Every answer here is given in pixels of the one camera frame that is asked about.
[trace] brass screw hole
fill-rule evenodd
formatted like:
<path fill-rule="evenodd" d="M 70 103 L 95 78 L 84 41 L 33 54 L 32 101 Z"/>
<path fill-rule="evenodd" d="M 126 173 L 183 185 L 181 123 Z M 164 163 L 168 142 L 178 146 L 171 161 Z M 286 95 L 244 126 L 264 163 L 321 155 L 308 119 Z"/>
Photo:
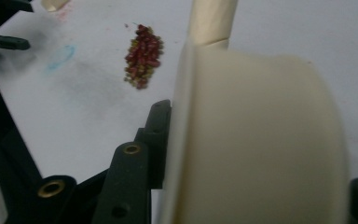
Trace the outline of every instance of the brass screw hole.
<path fill-rule="evenodd" d="M 42 186 L 37 195 L 41 198 L 49 198 L 59 194 L 65 188 L 65 182 L 62 180 L 51 180 Z"/>
<path fill-rule="evenodd" d="M 136 145 L 127 146 L 127 147 L 124 148 L 124 153 L 130 154 L 130 155 L 136 154 L 136 153 L 138 153 L 140 151 L 141 151 L 141 148 L 136 146 Z"/>
<path fill-rule="evenodd" d="M 122 218 L 129 213 L 129 209 L 124 206 L 115 206 L 112 209 L 112 217 Z"/>

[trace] white surface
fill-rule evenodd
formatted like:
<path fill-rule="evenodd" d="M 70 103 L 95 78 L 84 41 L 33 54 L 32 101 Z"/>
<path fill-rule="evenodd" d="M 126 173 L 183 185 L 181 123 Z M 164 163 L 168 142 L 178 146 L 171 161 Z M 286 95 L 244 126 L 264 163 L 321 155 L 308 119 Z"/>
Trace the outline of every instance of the white surface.
<path fill-rule="evenodd" d="M 98 174 L 116 147 L 145 126 L 150 106 L 172 98 L 190 5 L 72 1 L 48 13 L 34 1 L 35 13 L 21 12 L 0 29 L 32 45 L 0 50 L 0 91 L 42 176 L 80 182 Z M 152 26 L 165 43 L 162 66 L 144 91 L 123 81 L 133 22 Z"/>
<path fill-rule="evenodd" d="M 34 14 L 21 12 L 0 29 L 33 45 L 0 50 L 0 91 L 42 175 L 80 182 L 109 165 L 153 103 L 172 98 L 191 2 L 76 0 L 56 13 L 33 5 Z M 165 42 L 146 91 L 122 81 L 133 22 L 151 25 Z M 73 58 L 49 72 L 67 45 L 76 47 Z M 358 1 L 240 1 L 230 48 L 313 62 L 336 99 L 358 176 Z"/>

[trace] pile of red seeds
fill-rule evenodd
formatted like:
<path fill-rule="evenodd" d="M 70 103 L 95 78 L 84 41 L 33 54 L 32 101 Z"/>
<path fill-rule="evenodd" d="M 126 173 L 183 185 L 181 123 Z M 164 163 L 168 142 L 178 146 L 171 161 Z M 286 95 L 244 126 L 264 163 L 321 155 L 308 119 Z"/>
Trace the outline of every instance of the pile of red seeds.
<path fill-rule="evenodd" d="M 131 41 L 129 54 L 125 58 L 128 66 L 124 69 L 124 81 L 130 82 L 136 89 L 145 89 L 154 68 L 159 67 L 159 55 L 162 53 L 162 41 L 153 34 L 151 27 L 138 25 L 136 38 Z"/>

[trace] blue ink smudge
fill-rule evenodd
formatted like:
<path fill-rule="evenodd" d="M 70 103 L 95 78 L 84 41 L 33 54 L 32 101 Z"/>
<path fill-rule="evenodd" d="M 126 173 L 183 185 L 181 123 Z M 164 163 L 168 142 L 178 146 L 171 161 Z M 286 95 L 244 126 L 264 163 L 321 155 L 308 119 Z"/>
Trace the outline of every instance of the blue ink smudge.
<path fill-rule="evenodd" d="M 48 70 L 54 71 L 68 62 L 75 54 L 75 46 L 66 45 L 62 49 L 58 49 L 54 55 L 50 57 Z"/>

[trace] plastic part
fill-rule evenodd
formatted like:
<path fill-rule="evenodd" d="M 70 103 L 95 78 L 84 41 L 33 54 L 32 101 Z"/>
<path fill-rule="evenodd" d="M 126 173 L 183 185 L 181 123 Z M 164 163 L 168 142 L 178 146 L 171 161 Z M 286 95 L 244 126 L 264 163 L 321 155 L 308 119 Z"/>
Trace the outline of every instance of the plastic part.
<path fill-rule="evenodd" d="M 233 14 L 234 2 L 193 5 L 160 223 L 345 223 L 346 151 L 330 93 L 297 57 L 225 50 L 233 15 L 202 4 Z M 194 32 L 194 22 L 209 28 Z"/>
<path fill-rule="evenodd" d="M 42 7 L 47 11 L 57 11 L 69 0 L 42 0 Z"/>

